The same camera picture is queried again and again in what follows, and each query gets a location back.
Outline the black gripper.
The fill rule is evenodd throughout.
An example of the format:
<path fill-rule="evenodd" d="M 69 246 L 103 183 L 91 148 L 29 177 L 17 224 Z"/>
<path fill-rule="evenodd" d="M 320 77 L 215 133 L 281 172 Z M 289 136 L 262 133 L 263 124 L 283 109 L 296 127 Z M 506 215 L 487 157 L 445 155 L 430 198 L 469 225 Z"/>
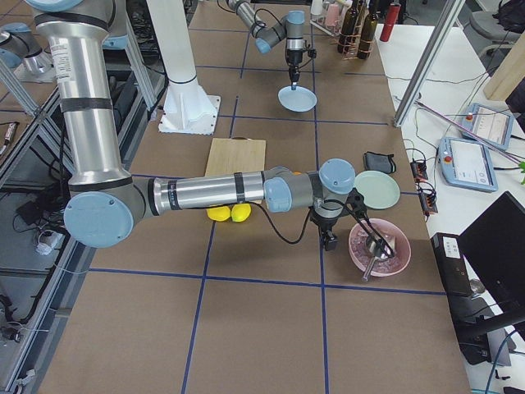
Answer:
<path fill-rule="evenodd" d="M 300 69 L 304 66 L 303 57 L 305 53 L 310 59 L 314 59 L 316 57 L 315 48 L 287 49 L 285 51 L 285 59 L 288 65 L 289 78 L 291 80 L 299 80 Z M 291 89 L 297 89 L 297 81 L 292 81 Z"/>
<path fill-rule="evenodd" d="M 310 220 L 317 226 L 318 235 L 325 251 L 334 250 L 337 246 L 338 238 L 333 232 L 333 226 L 337 224 L 339 216 L 339 209 L 310 208 Z"/>

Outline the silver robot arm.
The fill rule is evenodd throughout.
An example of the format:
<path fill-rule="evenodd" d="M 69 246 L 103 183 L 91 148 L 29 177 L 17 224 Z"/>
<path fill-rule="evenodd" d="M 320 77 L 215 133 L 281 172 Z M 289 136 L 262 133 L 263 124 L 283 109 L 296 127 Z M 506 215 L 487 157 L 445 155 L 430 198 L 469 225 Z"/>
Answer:
<path fill-rule="evenodd" d="M 229 208 L 266 201 L 269 212 L 308 207 L 325 250 L 335 247 L 333 226 L 352 214 L 348 204 L 363 197 L 354 188 L 355 170 L 332 158 L 316 172 L 294 174 L 285 167 L 231 175 L 135 181 L 123 168 L 116 137 L 103 44 L 124 28 L 125 1 L 25 1 L 37 31 L 49 42 L 60 107 L 71 144 L 75 170 L 69 180 L 71 199 L 64 221 L 71 236 L 94 248 L 114 246 L 141 220 L 169 210 Z M 256 16 L 249 1 L 226 1 L 249 28 L 261 53 L 285 40 L 291 87 L 279 92 L 283 106 L 305 103 L 308 89 L 297 86 L 300 57 L 312 52 L 303 39 L 303 11 L 289 11 L 272 28 Z M 211 135 L 221 98 L 206 94 L 198 82 L 182 1 L 148 1 L 167 79 L 160 131 Z"/>
<path fill-rule="evenodd" d="M 288 66 L 290 88 L 299 87 L 300 69 L 304 66 L 304 54 L 310 60 L 317 56 L 317 50 L 304 38 L 304 11 L 289 11 L 281 19 L 270 13 L 276 24 L 268 26 L 255 11 L 249 1 L 226 1 L 228 8 L 234 12 L 249 28 L 255 39 L 255 45 L 261 54 L 269 53 L 281 41 L 285 41 L 285 61 Z"/>

